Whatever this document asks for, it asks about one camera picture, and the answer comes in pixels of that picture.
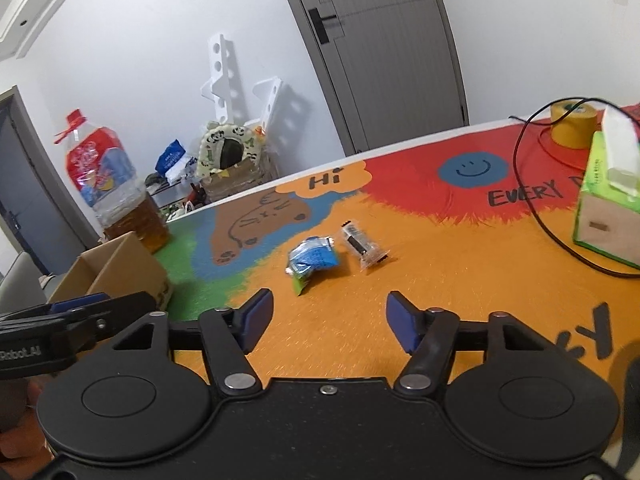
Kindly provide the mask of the left hand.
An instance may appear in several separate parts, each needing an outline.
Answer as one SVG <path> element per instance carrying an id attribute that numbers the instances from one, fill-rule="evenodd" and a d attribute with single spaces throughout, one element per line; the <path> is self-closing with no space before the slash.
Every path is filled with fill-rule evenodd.
<path id="1" fill-rule="evenodd" d="M 15 463 L 18 460 L 34 460 L 43 457 L 47 462 L 51 453 L 39 426 L 36 405 L 43 390 L 39 379 L 29 379 L 25 390 L 25 407 L 13 427 L 1 433 L 1 454 Z"/>

